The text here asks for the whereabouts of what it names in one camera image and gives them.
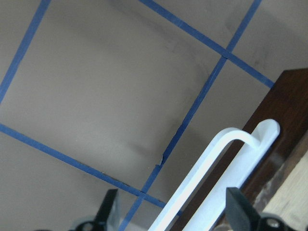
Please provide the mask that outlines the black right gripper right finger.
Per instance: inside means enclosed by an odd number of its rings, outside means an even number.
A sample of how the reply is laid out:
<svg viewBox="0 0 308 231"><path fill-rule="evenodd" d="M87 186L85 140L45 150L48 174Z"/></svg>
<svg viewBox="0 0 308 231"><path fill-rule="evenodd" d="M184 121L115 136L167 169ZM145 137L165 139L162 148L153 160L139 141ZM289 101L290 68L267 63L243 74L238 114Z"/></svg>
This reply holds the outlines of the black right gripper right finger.
<svg viewBox="0 0 308 231"><path fill-rule="evenodd" d="M306 231L308 203L277 192L258 212L238 188L226 189L225 215L233 231Z"/></svg>

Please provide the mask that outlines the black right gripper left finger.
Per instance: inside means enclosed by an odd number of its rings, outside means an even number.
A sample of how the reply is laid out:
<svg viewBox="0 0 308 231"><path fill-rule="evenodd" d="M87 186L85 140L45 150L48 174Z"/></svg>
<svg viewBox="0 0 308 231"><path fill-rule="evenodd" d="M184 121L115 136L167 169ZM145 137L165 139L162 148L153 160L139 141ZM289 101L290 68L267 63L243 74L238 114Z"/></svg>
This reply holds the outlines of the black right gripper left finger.
<svg viewBox="0 0 308 231"><path fill-rule="evenodd" d="M117 231L118 230L118 190L107 191L101 206L92 220L76 225L73 231Z"/></svg>

